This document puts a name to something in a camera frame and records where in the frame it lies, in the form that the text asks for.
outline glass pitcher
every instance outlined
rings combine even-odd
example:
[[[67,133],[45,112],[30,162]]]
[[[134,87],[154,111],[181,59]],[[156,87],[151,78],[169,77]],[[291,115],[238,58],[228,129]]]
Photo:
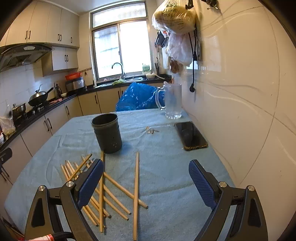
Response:
[[[165,106],[159,102],[159,92],[164,91]],[[158,87],[155,102],[161,110],[165,109],[165,116],[169,119],[179,119],[182,116],[182,86],[180,84],[165,84]]]

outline light blue tablecloth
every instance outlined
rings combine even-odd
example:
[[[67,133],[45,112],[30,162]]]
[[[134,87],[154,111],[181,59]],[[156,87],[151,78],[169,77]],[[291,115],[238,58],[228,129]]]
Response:
[[[194,240],[207,220],[211,209],[203,203],[189,173],[188,164],[197,159],[204,169],[213,173],[218,181],[234,186],[225,167],[211,146],[206,149],[185,151],[174,128],[175,120],[168,120],[158,109],[118,112],[123,147],[114,154],[106,154],[105,170],[117,182],[134,192],[134,167],[136,152],[140,152],[139,195],[149,205],[139,208],[138,240]],[[28,212],[40,185],[47,188],[61,187],[65,182],[60,164],[65,160],[81,162],[81,155],[100,157],[100,148],[91,127],[94,115],[71,119],[57,131],[34,155],[21,172],[5,202],[5,208],[24,232]],[[186,113],[178,122],[189,121]],[[145,133],[153,127],[160,132]],[[133,201],[108,180],[104,180],[112,193],[129,209]],[[105,233],[100,233],[86,216],[99,240],[132,240],[133,219],[123,220],[110,206],[112,215],[105,219]],[[69,230],[62,208],[61,222]],[[230,226],[234,213],[231,208],[227,219]],[[220,237],[227,234],[227,227]]]

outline chopstick pile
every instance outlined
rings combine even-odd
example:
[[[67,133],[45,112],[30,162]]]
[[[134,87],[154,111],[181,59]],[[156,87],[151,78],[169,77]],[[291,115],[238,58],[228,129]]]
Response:
[[[66,177],[67,181],[70,181],[72,179],[77,179],[78,175],[82,172],[81,168],[85,165],[86,168],[89,168],[90,165],[94,162],[90,159],[92,154],[84,157],[81,157],[82,163],[78,165],[76,162],[74,162],[74,165],[76,169],[73,168],[72,164],[69,161],[65,161],[65,165],[61,165],[62,171]],[[101,152],[101,160],[104,162],[104,152]],[[106,172],[103,173],[100,181],[99,181],[99,188],[95,189],[95,192],[99,196],[99,201],[95,199],[94,196],[90,199],[90,204],[98,211],[99,217],[91,210],[89,207],[89,204],[83,207],[82,209],[86,213],[86,215],[89,217],[89,219],[92,221],[92,223],[95,226],[99,226],[100,232],[104,231],[104,224],[103,224],[103,218],[108,217],[111,218],[111,215],[104,209],[103,202],[106,202],[115,212],[117,212],[123,219],[129,220],[129,218],[123,214],[109,199],[107,199],[103,191],[105,191],[111,199],[121,208],[123,211],[125,211],[127,214],[131,214],[131,211],[128,210],[113,194],[112,192],[104,185],[103,178],[106,177],[112,184],[114,184],[118,189],[120,189],[123,193],[125,193],[128,197],[133,199],[134,207],[133,207],[133,240],[137,240],[137,218],[138,218],[138,204],[143,206],[144,208],[148,208],[148,205],[141,201],[138,198],[139,193],[139,152],[137,152],[136,155],[136,170],[135,170],[135,194],[132,194],[127,189],[125,189],[123,186],[121,186],[119,183],[117,183],[113,178],[111,178]]]

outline window frame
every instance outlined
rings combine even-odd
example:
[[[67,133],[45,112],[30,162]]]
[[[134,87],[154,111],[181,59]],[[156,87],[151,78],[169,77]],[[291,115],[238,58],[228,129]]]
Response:
[[[140,18],[129,18],[129,19],[124,19],[124,20],[119,20],[119,21],[115,21],[115,22],[111,22],[111,23],[107,23],[98,27],[93,27],[93,15],[107,10],[107,9],[111,9],[114,7],[119,7],[119,6],[123,6],[123,5],[132,5],[132,4],[138,4],[138,3],[144,3],[145,4],[145,11],[146,11],[146,17],[140,17]],[[114,27],[117,26],[117,31],[118,31],[118,43],[119,43],[119,56],[120,56],[120,62],[122,64],[122,54],[121,54],[121,44],[120,44],[120,24],[121,23],[130,23],[130,22],[137,22],[137,21],[146,21],[147,24],[147,30],[148,30],[148,41],[149,41],[149,50],[150,50],[150,61],[151,61],[151,69],[154,66],[154,61],[153,61],[153,51],[152,51],[152,47],[151,47],[151,41],[150,41],[150,36],[149,36],[149,30],[150,30],[150,26],[149,26],[149,17],[148,17],[148,11],[147,11],[147,4],[146,1],[134,1],[134,2],[126,2],[126,3],[121,3],[121,4],[117,4],[117,5],[112,5],[106,8],[102,8],[99,9],[97,11],[94,11],[91,13],[91,19],[90,19],[90,24],[91,24],[91,42],[92,42],[92,54],[93,54],[93,61],[94,61],[94,67],[95,67],[95,75],[96,75],[96,82],[100,83],[103,82],[105,78],[109,79],[110,82],[114,81],[114,79],[119,79],[121,77],[121,74],[116,74],[116,75],[110,75],[110,76],[106,76],[106,77],[99,77],[99,72],[98,72],[98,66],[97,66],[97,62],[96,62],[96,49],[95,49],[95,43],[94,43],[94,33],[96,31],[105,29],[105,28],[109,28],[109,27]],[[135,76],[135,75],[142,75],[142,71],[139,72],[131,72],[131,73],[126,73],[126,76]]]

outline kitchen cabinet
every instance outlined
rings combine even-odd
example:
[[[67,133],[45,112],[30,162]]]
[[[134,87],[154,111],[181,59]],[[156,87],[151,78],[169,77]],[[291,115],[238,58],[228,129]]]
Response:
[[[28,31],[30,21],[36,1],[33,1],[26,7],[10,25],[7,35],[6,45],[26,43],[28,39]]]
[[[5,46],[7,35],[8,35],[8,31],[9,31],[9,28],[7,29],[6,33],[4,34],[3,38],[0,41],[0,47]]]
[[[70,39],[72,46],[79,47],[79,16],[74,13],[71,13]]]
[[[66,48],[67,69],[78,68],[77,49]]]
[[[71,12],[62,9],[61,21],[59,25],[60,44],[71,45],[70,36]]]
[[[78,96],[83,115],[100,114],[100,104],[96,92]]]
[[[52,134],[56,133],[69,120],[63,104],[45,114],[45,118]]]
[[[126,89],[127,89],[128,87],[129,87],[129,85],[128,85],[128,86],[120,87],[120,96],[123,95],[123,93],[126,91]]]
[[[97,92],[98,100],[102,113],[113,112],[117,102],[120,99],[120,88],[112,88],[108,90],[101,90]]]
[[[45,43],[50,4],[38,1],[30,22],[27,43]]]
[[[54,50],[41,58],[43,76],[59,73],[65,69],[78,68],[77,50],[53,47]]]
[[[62,9],[51,5],[48,23],[47,23],[47,31],[46,31],[46,42],[47,43],[55,43],[59,44],[60,42],[60,32],[59,25],[61,21],[61,13]]]
[[[69,120],[73,117],[82,116],[82,111],[78,97],[68,100],[66,103],[64,103],[64,106]]]
[[[9,174],[9,180],[14,183],[19,176],[20,172],[24,169],[27,163],[31,160],[32,156],[28,151],[21,135],[17,136],[9,145],[12,150],[12,157],[3,164],[4,169]],[[0,176],[0,212],[1,215],[6,215],[4,211],[4,202],[12,187],[8,181],[4,181]]]
[[[26,128],[21,136],[32,156],[43,146],[43,144],[52,136],[49,124],[44,116]]]

